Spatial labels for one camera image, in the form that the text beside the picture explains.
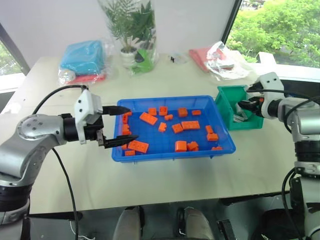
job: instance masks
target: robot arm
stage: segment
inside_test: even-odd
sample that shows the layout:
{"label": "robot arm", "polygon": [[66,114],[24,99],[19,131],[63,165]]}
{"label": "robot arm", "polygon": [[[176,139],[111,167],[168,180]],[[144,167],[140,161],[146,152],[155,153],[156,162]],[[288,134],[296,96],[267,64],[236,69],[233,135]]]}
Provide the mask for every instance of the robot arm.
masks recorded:
{"label": "robot arm", "polygon": [[76,101],[74,110],[75,118],[69,113],[27,116],[18,123],[12,137],[0,145],[0,239],[3,239],[4,227],[12,229],[10,224],[21,221],[27,213],[32,185],[52,148],[78,140],[81,144],[86,140],[97,141],[99,146],[112,148],[138,137],[122,135],[106,139],[102,115],[120,115],[130,109],[102,106],[100,97],[87,89]]}
{"label": "robot arm", "polygon": [[320,106],[310,101],[296,108],[306,100],[285,97],[281,93],[283,90],[284,86],[278,76],[271,72],[260,76],[247,90],[249,93],[262,92],[263,96],[255,96],[238,104],[258,116],[268,119],[278,118],[279,121],[286,121],[286,124],[291,126],[297,157],[294,168],[295,172],[301,175],[290,181],[291,205],[304,212],[305,235],[312,239],[320,239]]}

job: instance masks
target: plastic bag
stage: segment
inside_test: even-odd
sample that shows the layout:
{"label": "plastic bag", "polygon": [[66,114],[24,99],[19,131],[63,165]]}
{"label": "plastic bag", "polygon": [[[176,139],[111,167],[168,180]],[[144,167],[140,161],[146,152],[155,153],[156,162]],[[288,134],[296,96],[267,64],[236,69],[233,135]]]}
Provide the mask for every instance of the plastic bag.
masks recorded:
{"label": "plastic bag", "polygon": [[191,49],[189,55],[203,71],[214,73],[223,80],[241,79],[249,74],[222,41],[212,47]]}
{"label": "plastic bag", "polygon": [[122,65],[132,74],[147,73],[158,60],[155,14],[146,0],[98,0],[107,26],[121,43]]}
{"label": "plastic bag", "polygon": [[60,85],[93,84],[110,74],[113,44],[106,39],[69,45],[59,65]]}

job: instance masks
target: blue cloth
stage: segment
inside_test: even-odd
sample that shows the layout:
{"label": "blue cloth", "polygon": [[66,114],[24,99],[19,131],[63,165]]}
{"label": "blue cloth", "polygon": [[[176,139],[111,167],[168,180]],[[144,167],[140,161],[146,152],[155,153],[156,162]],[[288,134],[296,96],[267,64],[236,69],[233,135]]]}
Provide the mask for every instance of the blue cloth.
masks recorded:
{"label": "blue cloth", "polygon": [[84,41],[69,45],[60,67],[72,70],[76,75],[100,74],[105,68],[101,41]]}

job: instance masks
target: table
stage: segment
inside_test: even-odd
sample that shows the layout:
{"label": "table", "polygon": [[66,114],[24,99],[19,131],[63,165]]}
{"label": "table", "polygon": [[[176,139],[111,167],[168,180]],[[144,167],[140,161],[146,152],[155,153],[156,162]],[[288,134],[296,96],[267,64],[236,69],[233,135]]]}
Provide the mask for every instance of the table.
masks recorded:
{"label": "table", "polygon": [[[56,57],[42,57],[31,69],[23,85],[15,92],[0,115],[0,144],[9,138],[16,124],[30,115],[35,106],[58,85]],[[162,55],[156,68],[139,76],[130,76],[115,58],[110,78],[90,86],[101,96],[103,105],[115,105],[120,99],[210,95],[216,97],[219,85],[251,84],[246,79],[217,81],[202,72],[192,61],[173,64]],[[79,89],[67,89],[51,97],[39,113],[74,113]],[[103,132],[114,134],[114,116],[103,116]],[[56,147],[69,174],[79,211],[144,204],[229,198],[281,190],[286,173],[294,166],[294,143],[283,123],[265,119],[262,129],[231,131],[236,145],[233,154],[210,159],[190,158],[118,163],[111,149],[69,142]],[[31,192],[31,214],[72,211],[64,174],[50,151]]]}

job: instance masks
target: green plastic bin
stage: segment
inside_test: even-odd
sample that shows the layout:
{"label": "green plastic bin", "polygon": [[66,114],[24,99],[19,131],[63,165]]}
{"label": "green plastic bin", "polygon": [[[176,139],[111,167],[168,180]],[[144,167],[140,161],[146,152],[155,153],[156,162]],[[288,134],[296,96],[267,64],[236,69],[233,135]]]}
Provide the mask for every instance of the green plastic bin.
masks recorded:
{"label": "green plastic bin", "polygon": [[234,122],[233,116],[236,113],[236,103],[242,100],[248,100],[245,91],[245,85],[234,86],[218,86],[219,94],[215,99],[215,103],[223,118],[228,130],[248,130],[261,129],[264,124],[263,117],[257,116],[248,110],[244,110],[248,117],[245,122]]}

